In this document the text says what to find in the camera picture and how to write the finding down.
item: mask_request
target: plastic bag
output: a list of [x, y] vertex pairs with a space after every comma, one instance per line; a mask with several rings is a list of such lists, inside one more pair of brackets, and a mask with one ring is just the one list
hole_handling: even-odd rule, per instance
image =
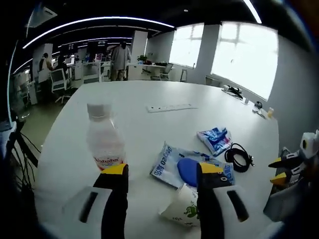
[[181, 148], [174, 148], [164, 143], [150, 174], [176, 188], [181, 187], [184, 181], [179, 175], [177, 163], [182, 158], [190, 158], [198, 162], [206, 162], [221, 167], [229, 182], [235, 185], [234, 167], [232, 163], [220, 162], [213, 157], [196, 151], [188, 151]]
[[231, 146], [231, 135], [226, 128], [213, 128], [197, 132], [198, 138], [208, 147], [214, 157], [217, 157]]

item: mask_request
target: bottle label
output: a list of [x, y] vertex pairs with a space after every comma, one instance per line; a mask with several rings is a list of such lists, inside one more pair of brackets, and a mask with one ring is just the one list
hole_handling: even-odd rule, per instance
[[124, 163], [122, 157], [93, 157], [100, 170]]

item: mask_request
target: small bottle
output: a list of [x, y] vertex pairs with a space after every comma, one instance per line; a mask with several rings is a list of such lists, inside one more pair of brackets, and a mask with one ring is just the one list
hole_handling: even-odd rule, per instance
[[124, 141], [111, 119], [111, 105], [87, 104], [90, 125], [87, 144], [100, 170], [126, 163]]
[[269, 107], [269, 110], [267, 113], [268, 118], [271, 118], [273, 116], [273, 113], [274, 113], [274, 109]]

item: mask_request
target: paper cup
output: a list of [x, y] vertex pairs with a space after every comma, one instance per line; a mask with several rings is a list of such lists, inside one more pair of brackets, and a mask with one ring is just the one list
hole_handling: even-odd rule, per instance
[[177, 189], [171, 203], [159, 214], [188, 227], [200, 226], [197, 216], [197, 192], [184, 184]]

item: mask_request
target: ceiling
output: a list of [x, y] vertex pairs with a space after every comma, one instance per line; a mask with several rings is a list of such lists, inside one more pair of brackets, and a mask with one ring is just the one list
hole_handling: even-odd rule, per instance
[[[276, 3], [278, 1], [281, 0], [251, 0], [263, 25], [277, 29], [280, 35], [309, 50], [309, 45], [304, 36], [281, 5]], [[46, 42], [53, 43], [53, 52], [55, 52], [58, 50], [57, 46], [73, 41], [100, 37], [132, 37], [134, 30], [136, 30], [133, 27], [147, 28], [149, 37], [158, 34], [159, 31], [172, 30], [167, 26], [136, 20], [87, 21], [51, 32], [33, 42], [26, 49], [22, 49], [22, 46], [26, 43], [54, 27], [90, 17], [138, 17], [163, 22], [175, 27], [198, 22], [205, 22], [206, 24], [219, 24], [221, 21], [256, 22], [242, 0], [139, 0], [129, 2], [93, 1], [92, 3], [79, 0], [55, 0], [44, 1], [42, 5], [57, 13], [57, 16], [36, 28], [29, 28], [27, 38], [25, 38], [25, 32], [21, 34], [21, 41], [16, 52], [18, 57], [13, 63], [13, 69], [30, 59], [34, 49]]]

